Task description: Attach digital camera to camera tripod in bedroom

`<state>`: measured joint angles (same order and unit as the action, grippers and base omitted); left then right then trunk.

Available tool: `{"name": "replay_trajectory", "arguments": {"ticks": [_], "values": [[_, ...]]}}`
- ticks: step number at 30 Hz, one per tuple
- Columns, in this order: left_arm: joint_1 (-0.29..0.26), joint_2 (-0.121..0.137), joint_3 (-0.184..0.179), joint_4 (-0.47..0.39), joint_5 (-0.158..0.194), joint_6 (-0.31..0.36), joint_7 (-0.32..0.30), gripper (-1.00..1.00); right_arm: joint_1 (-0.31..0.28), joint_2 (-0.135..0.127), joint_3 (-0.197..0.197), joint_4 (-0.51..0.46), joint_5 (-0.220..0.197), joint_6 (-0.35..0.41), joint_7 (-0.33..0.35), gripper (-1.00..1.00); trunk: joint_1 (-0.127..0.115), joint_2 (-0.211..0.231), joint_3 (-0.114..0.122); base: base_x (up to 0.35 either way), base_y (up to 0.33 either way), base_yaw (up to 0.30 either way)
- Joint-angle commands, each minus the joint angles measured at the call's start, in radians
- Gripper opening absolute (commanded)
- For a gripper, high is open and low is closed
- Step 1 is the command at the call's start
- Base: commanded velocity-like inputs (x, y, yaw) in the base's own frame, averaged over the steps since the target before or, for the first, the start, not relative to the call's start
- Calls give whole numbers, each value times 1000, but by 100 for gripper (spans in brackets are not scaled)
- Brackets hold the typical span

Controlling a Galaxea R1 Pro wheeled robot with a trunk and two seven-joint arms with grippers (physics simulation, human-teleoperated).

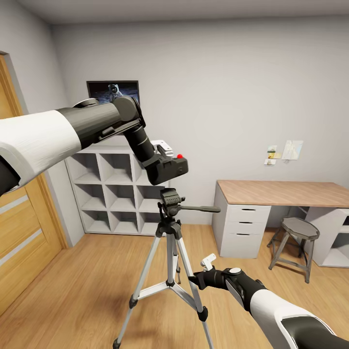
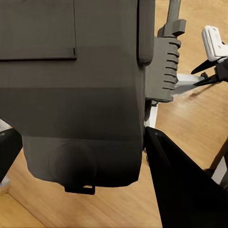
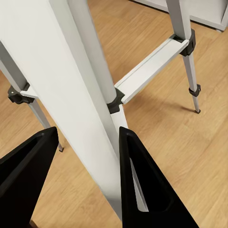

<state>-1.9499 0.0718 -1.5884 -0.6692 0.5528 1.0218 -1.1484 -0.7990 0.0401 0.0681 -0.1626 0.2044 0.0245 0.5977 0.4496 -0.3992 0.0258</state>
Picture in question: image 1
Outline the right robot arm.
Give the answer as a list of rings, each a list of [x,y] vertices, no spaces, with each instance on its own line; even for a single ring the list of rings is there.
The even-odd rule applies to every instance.
[[[349,349],[349,341],[336,336],[321,319],[281,299],[240,268],[216,270],[211,265],[215,259],[215,254],[204,258],[203,271],[188,279],[202,291],[207,286],[228,290],[251,314],[273,349]]]

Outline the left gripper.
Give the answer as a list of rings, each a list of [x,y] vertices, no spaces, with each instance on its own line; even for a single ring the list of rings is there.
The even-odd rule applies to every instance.
[[[138,145],[130,145],[137,159],[146,170],[151,170],[158,177],[157,165],[160,164],[158,156],[155,154],[153,146],[147,136],[146,140]]]

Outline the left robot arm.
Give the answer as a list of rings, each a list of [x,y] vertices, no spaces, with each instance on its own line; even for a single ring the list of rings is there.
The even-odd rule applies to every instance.
[[[146,170],[158,177],[160,153],[173,159],[163,140],[149,140],[137,99],[124,95],[105,104],[97,98],[61,108],[0,120],[0,197],[22,188],[69,156],[124,134]]]

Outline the digital camera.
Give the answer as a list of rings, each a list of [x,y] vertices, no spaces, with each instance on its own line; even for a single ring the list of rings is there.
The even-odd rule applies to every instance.
[[[171,161],[166,160],[160,153],[156,155],[160,160],[160,164],[157,165],[159,176],[156,177],[150,169],[146,171],[152,186],[157,186],[158,184],[188,173],[188,160],[183,155],[179,154]]]

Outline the camera tripod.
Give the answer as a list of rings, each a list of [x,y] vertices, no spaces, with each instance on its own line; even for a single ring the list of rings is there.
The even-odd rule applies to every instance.
[[[181,283],[180,280],[180,266],[178,264],[178,251],[177,246],[180,251],[180,255],[184,264],[184,268],[186,271],[187,276],[193,276],[189,258],[186,252],[186,248],[183,242],[182,234],[181,234],[181,225],[180,219],[175,222],[175,217],[178,212],[181,209],[187,209],[187,210],[200,210],[203,212],[215,212],[219,213],[221,212],[221,208],[218,206],[181,206],[178,205],[178,203],[184,202],[185,197],[180,198],[178,193],[176,192],[175,188],[165,188],[163,190],[160,190],[160,196],[162,200],[164,201],[163,204],[158,202],[158,208],[160,212],[161,222],[158,224],[156,235],[154,237],[152,246],[150,248],[150,251],[148,253],[146,262],[144,264],[142,273],[140,275],[139,281],[137,283],[137,286],[135,288],[134,294],[131,295],[130,301],[129,301],[129,309],[127,312],[126,319],[124,321],[124,324],[122,326],[122,329],[120,331],[120,334],[117,339],[115,339],[115,342],[113,343],[113,349],[119,349],[121,345],[121,340],[123,337],[123,334],[125,332],[126,326],[128,324],[128,321],[130,319],[130,316],[132,314],[134,306],[137,305],[138,300],[145,298],[147,296],[153,295],[155,293],[158,293],[160,291],[171,289],[174,291],[180,298],[182,298],[189,306],[191,306],[198,314],[199,319],[202,321],[203,328],[206,333],[206,338],[209,344],[210,349],[215,349],[211,334],[209,332],[209,328],[206,322],[206,319],[208,317],[208,310],[206,306],[202,306],[202,302],[199,296],[199,292],[197,289],[197,285],[193,282],[191,282],[189,279],[190,288],[193,294],[193,297],[188,294],[183,288],[181,288],[176,282],[175,282],[175,273],[178,274],[178,283]],[[166,218],[164,218],[163,212],[166,214]],[[159,283],[154,286],[150,286],[148,288],[145,288],[141,290],[144,280],[146,278],[146,275],[148,273],[148,270],[150,268],[151,262],[153,260],[154,254],[156,252],[156,249],[158,247],[160,238],[162,237],[162,234],[166,232],[167,237],[167,271],[168,271],[168,279],[165,282]]]

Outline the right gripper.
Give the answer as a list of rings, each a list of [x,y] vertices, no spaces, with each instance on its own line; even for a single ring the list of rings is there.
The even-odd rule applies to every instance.
[[[209,271],[202,271],[202,272],[196,272],[193,273],[193,276],[188,276],[188,279],[195,283],[200,290],[204,290],[207,286],[217,287],[215,283],[215,274],[218,272],[218,270],[215,269],[215,266],[212,265],[212,269]]]

